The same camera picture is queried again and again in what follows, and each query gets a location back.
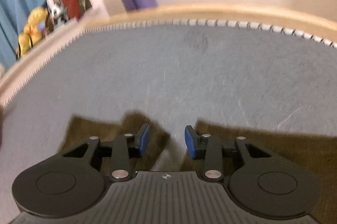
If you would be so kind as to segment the grey quilted bed cover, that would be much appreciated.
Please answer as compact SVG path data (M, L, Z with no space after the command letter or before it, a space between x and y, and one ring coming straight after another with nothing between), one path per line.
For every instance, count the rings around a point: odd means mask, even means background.
M1 222L14 178L59 151L73 116L120 123L139 111L178 139L203 119L336 137L336 47L259 29L155 25L87 33L1 116Z

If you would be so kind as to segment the yellow plush toy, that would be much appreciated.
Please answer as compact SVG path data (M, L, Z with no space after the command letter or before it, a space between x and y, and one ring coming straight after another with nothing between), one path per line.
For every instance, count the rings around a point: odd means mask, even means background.
M30 49L32 49L44 36L46 20L49 17L47 8L34 8L29 14L23 32L18 36L18 47L16 59L19 60Z

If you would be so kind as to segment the panda plush toy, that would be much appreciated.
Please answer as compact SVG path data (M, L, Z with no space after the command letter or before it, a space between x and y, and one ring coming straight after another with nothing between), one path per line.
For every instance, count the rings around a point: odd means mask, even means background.
M65 8L60 3L60 0L46 0L49 17L54 26L64 25L66 22Z

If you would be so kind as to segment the wooden bed frame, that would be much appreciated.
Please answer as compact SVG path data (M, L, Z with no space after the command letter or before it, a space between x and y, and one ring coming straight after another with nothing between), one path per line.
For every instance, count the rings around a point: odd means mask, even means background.
M6 107L35 74L79 37L87 33L165 24L259 29L336 47L336 22L284 8L238 4L172 5L109 18L98 18L98 11L93 10L79 22L71 22L48 36L1 78L1 106Z

